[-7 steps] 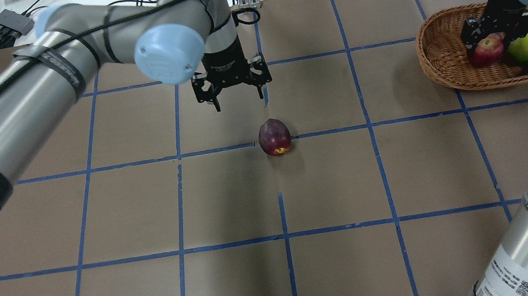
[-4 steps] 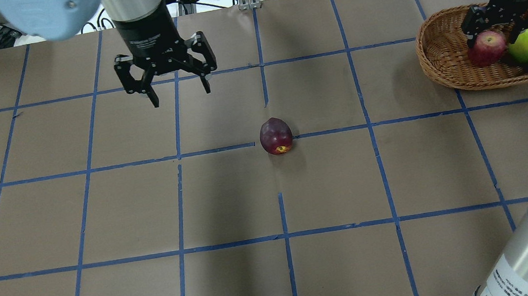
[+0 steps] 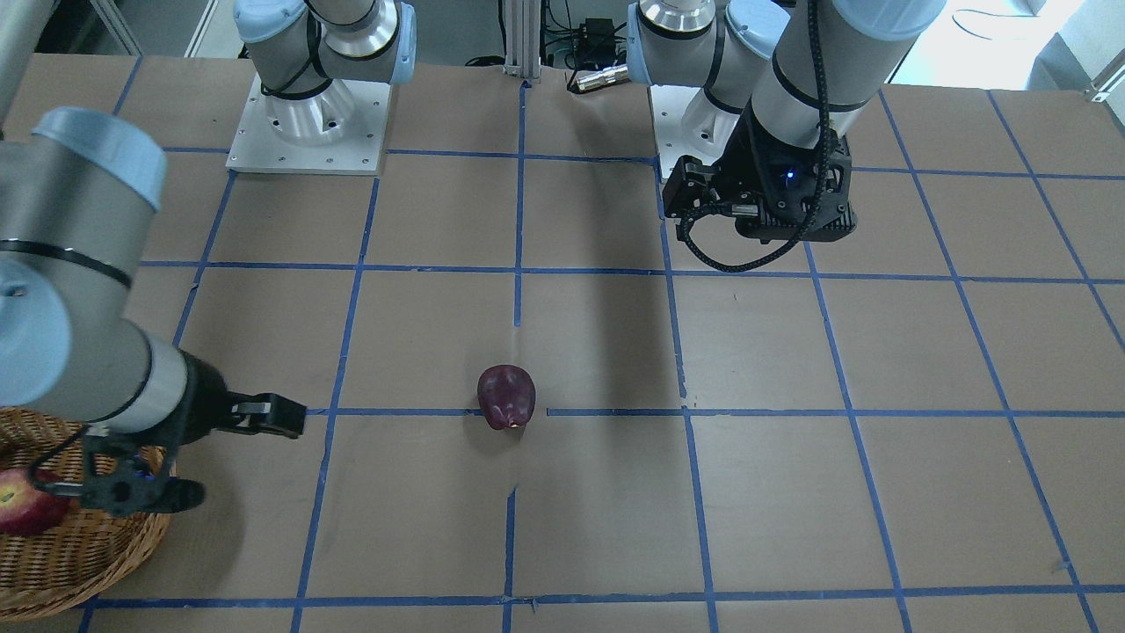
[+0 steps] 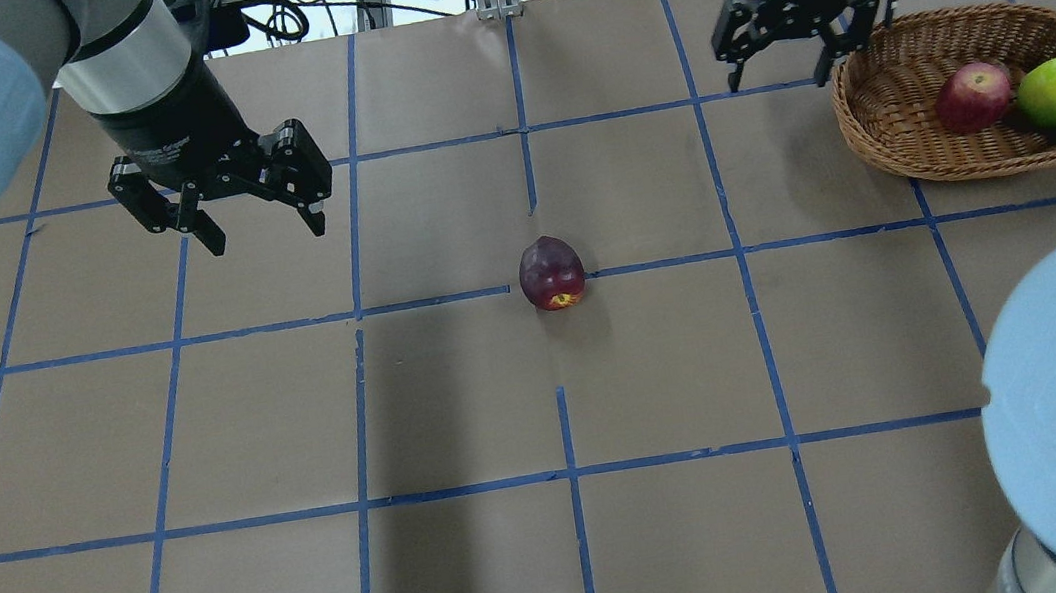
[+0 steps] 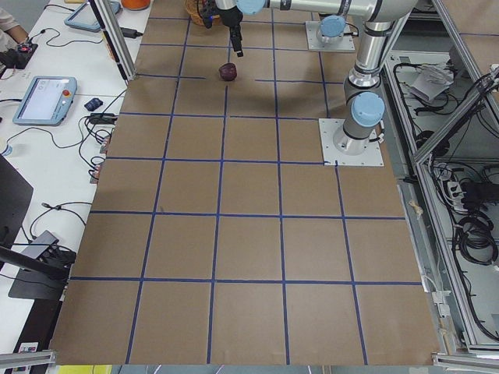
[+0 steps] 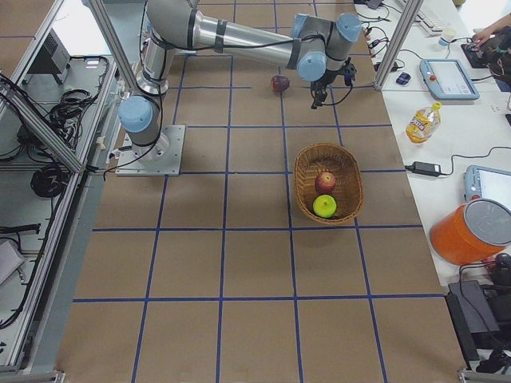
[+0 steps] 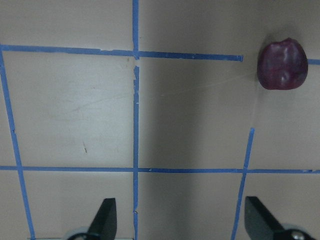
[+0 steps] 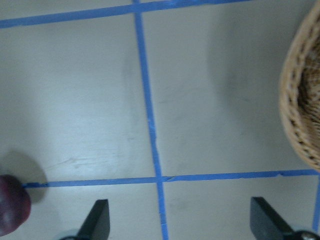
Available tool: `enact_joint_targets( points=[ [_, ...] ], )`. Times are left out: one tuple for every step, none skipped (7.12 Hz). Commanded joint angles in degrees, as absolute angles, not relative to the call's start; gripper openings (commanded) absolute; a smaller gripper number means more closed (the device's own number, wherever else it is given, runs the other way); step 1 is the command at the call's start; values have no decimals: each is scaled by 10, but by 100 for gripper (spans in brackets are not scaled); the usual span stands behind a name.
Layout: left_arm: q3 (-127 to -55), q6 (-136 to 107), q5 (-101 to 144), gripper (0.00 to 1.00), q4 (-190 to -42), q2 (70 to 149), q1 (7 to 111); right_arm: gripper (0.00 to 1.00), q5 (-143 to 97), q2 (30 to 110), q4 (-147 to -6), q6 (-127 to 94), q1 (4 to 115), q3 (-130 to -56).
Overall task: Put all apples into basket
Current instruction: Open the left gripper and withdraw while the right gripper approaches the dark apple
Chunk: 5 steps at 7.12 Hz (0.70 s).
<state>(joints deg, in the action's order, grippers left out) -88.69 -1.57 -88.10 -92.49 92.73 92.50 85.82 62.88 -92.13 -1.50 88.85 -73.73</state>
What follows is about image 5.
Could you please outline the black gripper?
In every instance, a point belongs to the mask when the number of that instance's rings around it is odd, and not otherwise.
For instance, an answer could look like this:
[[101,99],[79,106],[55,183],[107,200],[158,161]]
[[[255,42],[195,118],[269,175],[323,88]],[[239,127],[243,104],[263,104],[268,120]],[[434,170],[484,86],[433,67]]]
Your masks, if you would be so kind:
[[242,12],[237,6],[230,9],[218,9],[219,16],[224,26],[229,28],[230,41],[233,51],[241,58],[244,53],[242,50],[242,33],[240,23],[242,22]]

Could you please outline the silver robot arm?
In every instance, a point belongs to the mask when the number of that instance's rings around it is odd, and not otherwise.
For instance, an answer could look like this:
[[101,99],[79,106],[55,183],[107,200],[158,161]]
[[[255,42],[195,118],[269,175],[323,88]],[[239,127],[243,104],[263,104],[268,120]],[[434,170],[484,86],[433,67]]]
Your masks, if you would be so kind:
[[332,43],[343,37],[345,27],[346,21],[343,16],[326,16],[319,22],[317,39],[322,43]]
[[363,34],[355,65],[344,82],[349,114],[334,133],[336,149],[353,156],[364,152],[371,132],[383,118],[385,104],[376,92],[380,70],[415,4],[415,1],[216,1],[214,13],[229,28],[234,52],[239,57],[243,56],[240,23],[244,15],[254,15],[264,8],[324,14],[321,38],[339,35],[327,25],[331,18],[347,15],[361,18]]

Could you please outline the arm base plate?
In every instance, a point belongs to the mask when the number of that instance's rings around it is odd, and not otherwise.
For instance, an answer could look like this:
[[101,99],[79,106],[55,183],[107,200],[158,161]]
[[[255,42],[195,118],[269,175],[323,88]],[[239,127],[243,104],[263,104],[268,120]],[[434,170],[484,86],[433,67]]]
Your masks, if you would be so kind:
[[342,118],[318,120],[324,165],[350,167],[383,167],[380,134],[372,128],[367,139],[351,139],[343,129]]
[[319,21],[306,21],[305,28],[310,51],[353,53],[356,50],[348,25],[345,26],[345,32],[337,37],[323,37]]

